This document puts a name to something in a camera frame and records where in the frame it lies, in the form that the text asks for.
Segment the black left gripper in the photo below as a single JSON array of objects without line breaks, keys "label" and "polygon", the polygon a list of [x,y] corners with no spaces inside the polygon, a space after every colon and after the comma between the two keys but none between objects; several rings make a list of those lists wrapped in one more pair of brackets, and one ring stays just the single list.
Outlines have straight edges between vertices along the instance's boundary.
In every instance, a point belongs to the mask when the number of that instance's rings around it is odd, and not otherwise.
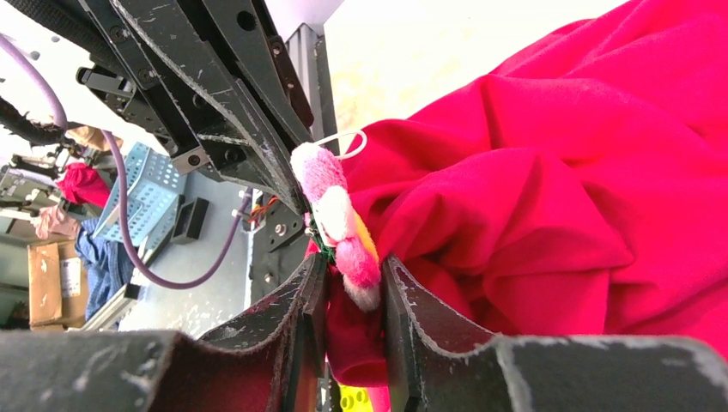
[{"label": "black left gripper", "polygon": [[309,210],[290,155],[312,140],[312,109],[264,1],[10,6],[130,82],[132,107],[121,117],[151,133],[179,172],[222,177],[268,191],[299,214]]}]

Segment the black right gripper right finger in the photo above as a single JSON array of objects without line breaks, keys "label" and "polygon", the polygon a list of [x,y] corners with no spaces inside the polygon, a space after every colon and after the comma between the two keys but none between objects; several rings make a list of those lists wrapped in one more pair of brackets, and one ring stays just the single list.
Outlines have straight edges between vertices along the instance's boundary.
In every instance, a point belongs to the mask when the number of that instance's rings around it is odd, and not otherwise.
[{"label": "black right gripper right finger", "polygon": [[727,365],[684,337],[504,336],[382,267],[395,411],[724,411]]}]

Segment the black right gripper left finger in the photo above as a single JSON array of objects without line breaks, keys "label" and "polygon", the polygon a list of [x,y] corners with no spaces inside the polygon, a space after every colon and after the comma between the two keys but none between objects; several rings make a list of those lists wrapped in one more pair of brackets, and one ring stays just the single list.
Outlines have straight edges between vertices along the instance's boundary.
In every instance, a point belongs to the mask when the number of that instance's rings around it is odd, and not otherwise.
[{"label": "black right gripper left finger", "polygon": [[314,411],[328,265],[198,339],[176,330],[4,332],[4,411]]}]

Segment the pink flower brooch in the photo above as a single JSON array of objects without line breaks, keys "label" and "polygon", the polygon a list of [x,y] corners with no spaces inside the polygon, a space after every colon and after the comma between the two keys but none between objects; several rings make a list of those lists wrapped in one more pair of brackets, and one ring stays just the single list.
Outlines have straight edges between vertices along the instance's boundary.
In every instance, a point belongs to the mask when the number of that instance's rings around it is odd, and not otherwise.
[{"label": "pink flower brooch", "polygon": [[[358,136],[361,142],[344,154],[325,147],[343,136]],[[365,223],[356,212],[344,176],[342,161],[358,155],[367,145],[362,130],[339,132],[317,142],[304,142],[292,151],[290,165],[306,200],[310,233],[317,247],[332,257],[332,265],[343,277],[344,290],[364,312],[380,303],[380,259]]]}]

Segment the magenta garment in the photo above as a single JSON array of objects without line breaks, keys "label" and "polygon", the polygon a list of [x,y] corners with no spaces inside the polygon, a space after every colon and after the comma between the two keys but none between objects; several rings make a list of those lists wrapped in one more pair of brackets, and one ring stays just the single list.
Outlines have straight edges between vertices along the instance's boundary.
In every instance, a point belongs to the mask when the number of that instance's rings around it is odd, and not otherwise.
[{"label": "magenta garment", "polygon": [[364,143],[343,175],[379,256],[467,319],[726,355],[726,2],[573,22]]}]

